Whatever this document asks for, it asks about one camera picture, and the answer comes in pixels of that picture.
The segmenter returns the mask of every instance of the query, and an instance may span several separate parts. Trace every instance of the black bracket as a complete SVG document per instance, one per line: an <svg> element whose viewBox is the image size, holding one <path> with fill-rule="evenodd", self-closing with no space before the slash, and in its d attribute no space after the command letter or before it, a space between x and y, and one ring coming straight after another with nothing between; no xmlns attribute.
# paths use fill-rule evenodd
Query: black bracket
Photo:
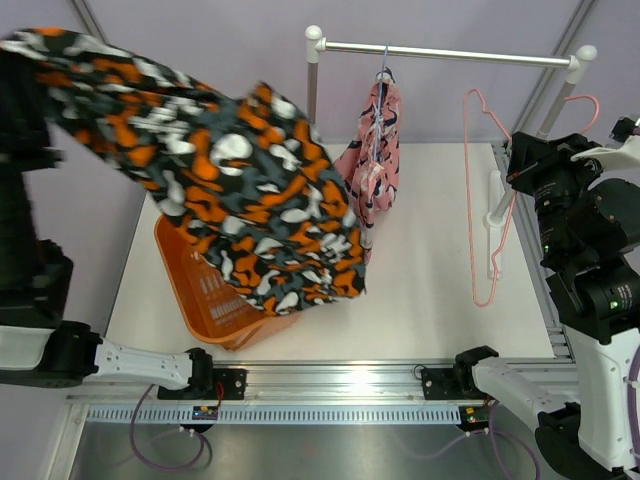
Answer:
<svg viewBox="0 0 640 480"><path fill-rule="evenodd" d="M487 346L477 347L456 355L451 367L428 368L420 371L425 400L483 400L486 394L473 383L472 368L480 360L497 357Z"/></svg>
<svg viewBox="0 0 640 480"><path fill-rule="evenodd" d="M223 400L244 400L247 388L247 371L244 368L212 368L211 388L194 395L192 391L158 388L158 400L218 400L215 385L224 390Z"/></svg>

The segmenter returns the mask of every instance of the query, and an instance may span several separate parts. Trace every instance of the clothing rack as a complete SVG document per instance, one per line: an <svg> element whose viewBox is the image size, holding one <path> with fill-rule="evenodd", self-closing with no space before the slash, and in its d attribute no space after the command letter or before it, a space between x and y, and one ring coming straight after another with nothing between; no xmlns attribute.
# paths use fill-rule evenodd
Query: clothing rack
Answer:
<svg viewBox="0 0 640 480"><path fill-rule="evenodd" d="M381 55L385 51L387 55L399 57L420 57L420 58L439 58L449 60L467 60L485 63L500 63L508 65L525 65L532 67L545 68L562 68L567 70L565 81L560 87L556 98L554 99L547 115L542 121L540 129L536 133L539 138L546 139L558 119L562 108L566 102L566 98L580 82L589 64L596 58L598 52L592 45L584 45L580 47L575 55L568 57L537 57L527 55L504 55L498 53L483 52L465 52L455 50L438 50L433 48L415 48L415 47L397 47L386 45L368 45L359 43L330 42L327 37L323 36L322 29L317 25L307 27L305 31L307 39L307 115L312 123L316 122L316 105L318 99L318 63L320 61L321 52L346 52L346 53L366 53ZM515 192L507 187L502 193L502 180L498 176L493 175L490 178L490 204L489 212L485 219L485 226L489 230L489 254L495 251L494 246L500 243L502 230L506 223L507 210L509 204L515 195ZM497 204L492 204L492 198L500 198Z"/></svg>

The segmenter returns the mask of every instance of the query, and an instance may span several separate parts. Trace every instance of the white rod end cap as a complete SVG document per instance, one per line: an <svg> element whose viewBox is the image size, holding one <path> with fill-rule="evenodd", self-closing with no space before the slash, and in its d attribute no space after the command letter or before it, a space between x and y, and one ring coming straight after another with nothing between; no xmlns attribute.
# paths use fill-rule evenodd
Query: white rod end cap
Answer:
<svg viewBox="0 0 640 480"><path fill-rule="evenodd" d="M580 47L575 57L573 57L577 61L573 61L573 58L571 59L572 64L569 65L569 74L567 75L566 82L577 85L580 80L582 80L589 64L595 60L597 56L598 50L593 45L583 45Z"/></svg>
<svg viewBox="0 0 640 480"><path fill-rule="evenodd" d="M578 60L591 62L598 56L598 49L593 45L583 45L576 52L576 57Z"/></svg>
<svg viewBox="0 0 640 480"><path fill-rule="evenodd" d="M315 40L317 42L322 38L322 29L317 25L309 25L304 31L304 36L307 37L307 40Z"/></svg>
<svg viewBox="0 0 640 480"><path fill-rule="evenodd" d="M322 29L317 25L310 25L304 32L307 37L307 62L318 63L320 55L318 54L318 43L322 40Z"/></svg>

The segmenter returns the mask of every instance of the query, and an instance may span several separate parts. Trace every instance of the cable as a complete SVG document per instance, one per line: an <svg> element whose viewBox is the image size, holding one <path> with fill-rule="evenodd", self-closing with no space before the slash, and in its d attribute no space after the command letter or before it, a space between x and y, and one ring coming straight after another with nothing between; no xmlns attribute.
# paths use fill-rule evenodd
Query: cable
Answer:
<svg viewBox="0 0 640 480"><path fill-rule="evenodd" d="M461 435L459 437L454 438L453 440L451 440L449 443L447 443L444 447L442 447L437 452L431 453L431 454L428 454L428 455L423 455L423 454L415 452L415 451L411 450L409 447L407 447L404 444L404 442L402 441L402 439L398 436L398 434L396 433L396 431L395 431L395 429L393 427L390 428L390 432L391 432L392 436L394 437L396 443L398 445L400 445L400 448L402 448L407 455L409 455L410 457L413 457L413 458L415 458L417 460L427 460L427 461L435 460L436 458L441 457L442 455L447 453L449 450L451 450L453 447L455 447L458 443L460 443L463 440L466 440L469 437L488 433L486 431L486 429L485 430L476 430L474 432L467 432L464 435Z"/></svg>
<svg viewBox="0 0 640 480"><path fill-rule="evenodd" d="M138 412L140 411L140 407L142 406L142 402L144 402L145 398L147 398L147 395L149 395L149 392L151 392L151 390L153 389L153 387L155 387L155 385L151 384L149 385L149 388L147 388L145 390L145 392L142 394L142 397L140 397L140 400L138 400L138 404L136 405L135 410L133 411L133 416L131 417L131 423L129 424L129 444L131 445L131 450L133 450L133 454L145 465L147 465L148 467L151 467L155 470L161 471L161 472L182 472L184 470L188 470L190 468L192 468L196 462L198 460L200 460L200 457L202 456L202 453L204 452L204 447L205 445L208 443L207 439L199 432L196 432L194 430L190 430L190 435L193 436L195 435L198 440L200 440L200 449L198 450L198 453L196 453L196 455L193 457L193 459L191 459L191 461L185 463L184 465L180 465L178 467L166 467L164 465L160 465L158 463L152 462L151 460L149 460L147 457L145 457L142 452L138 449L138 446L136 445L136 440L135 440L135 423L136 423L136 418L138 416Z"/></svg>
<svg viewBox="0 0 640 480"><path fill-rule="evenodd" d="M144 444L142 444L141 447L139 446L138 448L139 449L144 449L144 448L150 447L152 444L162 440L163 438L170 437L170 436L176 435L176 434L184 435L185 433L186 433L186 430L182 430L181 431L181 430L179 430L177 428L174 429L174 430L167 430L166 432L161 432L158 435L156 435L155 437L152 437L151 439L147 440ZM209 443L209 440L207 439L207 437L204 437L204 440L206 442L206 447L207 447L207 450L209 452L209 462L211 462L211 460L213 458L212 457L213 456L213 450L211 448L211 444ZM135 453L131 453L131 454L127 455L126 457L124 457L121 460L110 461L110 460L105 459L100 454L100 452L102 452L103 450L104 450L104 448L102 448L102 447L99 447L99 448L96 449L96 451L98 452L97 453L98 459L102 463L104 463L105 465L108 465L109 467L120 467L120 466L124 465L125 463L130 462L134 458L137 458Z"/></svg>
<svg viewBox="0 0 640 480"><path fill-rule="evenodd" d="M215 389L216 389L216 394L218 395L218 405L216 405L216 411L220 411L220 406L222 405L222 398L224 397L224 386L222 385L222 382L217 382L214 385Z"/></svg>
<svg viewBox="0 0 640 480"><path fill-rule="evenodd" d="M638 392L633 386L632 382L638 380L638 373L640 372L640 347L636 350L629 368L629 377L627 378L627 408L629 410L629 422L631 427L631 443L633 444L633 451L636 466L640 468L640 424L638 424Z"/></svg>
<svg viewBox="0 0 640 480"><path fill-rule="evenodd" d="M600 116L600 102L593 95L573 95L571 97L566 97L564 100L565 102L571 102L573 100L580 100L582 98L591 100L593 102L594 112L593 112L593 118L591 118L591 121L587 124L587 126L580 131L580 135L587 133L591 129L591 127L595 125L596 121L598 120L598 117Z"/></svg>
<svg viewBox="0 0 640 480"><path fill-rule="evenodd" d="M495 453L496 455L496 459L498 460L498 464L500 465L500 469L502 470L502 473L504 473L504 476L507 477L509 480L513 480L513 476L511 475L511 473L509 473L509 470L507 470L507 466L505 465L504 460L502 459L502 455L500 454L500 450L498 449L498 442L496 441L496 435L500 435L502 437L508 438L516 442L527 452L529 457L531 457L531 460L533 461L533 465L536 469L535 480L540 480L540 476L542 474L540 461L538 460L538 457L536 456L535 452L529 447L529 445L527 445L524 442L524 440L514 435L513 433L495 428L494 426L495 416L496 416L495 411L498 408L498 405L500 405L500 402L496 401L491 407L491 410L489 410L489 436L491 437L491 445L493 446L493 453Z"/></svg>
<svg viewBox="0 0 640 480"><path fill-rule="evenodd" d="M476 261L475 261L475 252L473 248L473 212L471 210L471 169L469 167L469 97L473 94L477 94L480 98L480 102L482 103L482 113L489 115L493 121L498 125L498 128L502 131L502 133L511 140L511 135L504 125L498 120L498 117L494 112L487 109L487 103L485 102L482 93L477 88L473 88L467 92L464 96L463 100L463 114L464 114L464 166L465 166L465 177L467 182L467 224L469 227L469 257L471 260L471 293L473 296L473 303L475 303L478 307L487 307L493 303L493 299L496 295L496 286L498 282L498 274L500 273L500 269L498 268L498 263L496 261L497 256L500 254L502 249L504 248L504 244L507 241L507 233L509 233L509 226L511 225L511 217L513 216L513 208L516 203L516 194L514 193L513 198L511 199L511 203L509 203L509 211L507 213L506 223L504 225L504 229L502 231L502 238L500 239L500 245L496 248L496 251L491 255L491 263L493 265L493 279L491 281L491 293L489 294L489 299L486 302L480 302L478 300L478 291L476 287Z"/></svg>

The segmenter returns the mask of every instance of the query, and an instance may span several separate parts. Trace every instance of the pink garment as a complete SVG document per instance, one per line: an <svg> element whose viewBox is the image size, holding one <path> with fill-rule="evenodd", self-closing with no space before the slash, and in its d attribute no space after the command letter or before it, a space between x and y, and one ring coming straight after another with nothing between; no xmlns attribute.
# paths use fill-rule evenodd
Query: pink garment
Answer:
<svg viewBox="0 0 640 480"><path fill-rule="evenodd" d="M382 75L382 115L378 114L378 80ZM379 73L371 88L364 111L358 121L358 132L334 166L342 175L353 209L360 219L360 243L365 248L366 261L373 246L374 212L388 210L396 198L400 171L402 98L388 68ZM376 119L380 141L377 161L374 156Z"/></svg>

